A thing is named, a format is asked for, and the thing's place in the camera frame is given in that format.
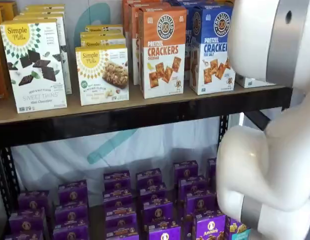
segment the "brand logo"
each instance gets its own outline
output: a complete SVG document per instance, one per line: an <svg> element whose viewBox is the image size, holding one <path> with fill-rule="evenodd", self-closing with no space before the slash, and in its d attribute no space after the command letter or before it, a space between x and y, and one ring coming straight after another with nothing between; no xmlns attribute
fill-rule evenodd
<svg viewBox="0 0 310 240"><path fill-rule="evenodd" d="M158 36L163 39L169 39L174 33L174 20L169 15L163 15L160 17L157 23Z"/></svg>
<svg viewBox="0 0 310 240"><path fill-rule="evenodd" d="M198 12L195 12L193 16L193 32L198 35L201 30L201 16Z"/></svg>
<svg viewBox="0 0 310 240"><path fill-rule="evenodd" d="M230 30L231 18L226 12L217 15L214 21L214 31L217 36L224 37Z"/></svg>

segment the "pretzelized logo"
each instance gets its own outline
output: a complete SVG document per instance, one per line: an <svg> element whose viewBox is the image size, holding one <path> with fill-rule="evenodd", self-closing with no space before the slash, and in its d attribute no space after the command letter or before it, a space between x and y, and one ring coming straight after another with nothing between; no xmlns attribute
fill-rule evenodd
<svg viewBox="0 0 310 240"><path fill-rule="evenodd" d="M174 20L171 16L161 16L157 23L158 36L163 40L169 39L173 35L174 27Z"/></svg>

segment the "teal design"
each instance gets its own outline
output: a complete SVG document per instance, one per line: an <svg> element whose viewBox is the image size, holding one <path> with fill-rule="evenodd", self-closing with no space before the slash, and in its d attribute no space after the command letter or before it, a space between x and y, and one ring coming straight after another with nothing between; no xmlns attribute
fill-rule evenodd
<svg viewBox="0 0 310 240"><path fill-rule="evenodd" d="M97 150L91 152L87 156L88 163L94 164L105 158L111 151L129 139L136 131L137 129L131 129L118 132L115 136L102 144Z"/></svg>

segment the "orange pretzel crackers box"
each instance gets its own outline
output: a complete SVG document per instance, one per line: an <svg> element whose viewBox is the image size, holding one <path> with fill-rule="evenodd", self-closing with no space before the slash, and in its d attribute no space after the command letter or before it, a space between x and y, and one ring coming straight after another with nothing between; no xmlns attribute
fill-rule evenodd
<svg viewBox="0 0 310 240"><path fill-rule="evenodd" d="M140 39L139 39L139 9L142 7L170 7L168 2L147 2L134 3L128 5L128 22L129 22L129 72L134 85L140 84L139 73L139 56L140 56Z"/></svg>
<svg viewBox="0 0 310 240"><path fill-rule="evenodd" d="M145 99L182 94L186 9L142 7L138 12L139 76Z"/></svg>

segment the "pretzel crackers box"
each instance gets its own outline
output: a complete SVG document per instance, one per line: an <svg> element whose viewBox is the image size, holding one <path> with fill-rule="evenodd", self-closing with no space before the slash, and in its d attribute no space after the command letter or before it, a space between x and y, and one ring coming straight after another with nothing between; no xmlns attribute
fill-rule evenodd
<svg viewBox="0 0 310 240"><path fill-rule="evenodd" d="M235 72L227 55L232 11L223 2L194 7L189 85L198 95L234 89Z"/></svg>
<svg viewBox="0 0 310 240"><path fill-rule="evenodd" d="M82 106L129 99L125 45L77 47L76 60Z"/></svg>
<svg viewBox="0 0 310 240"><path fill-rule="evenodd" d="M139 24L139 77L145 99L182 94L186 9L142 7Z"/></svg>

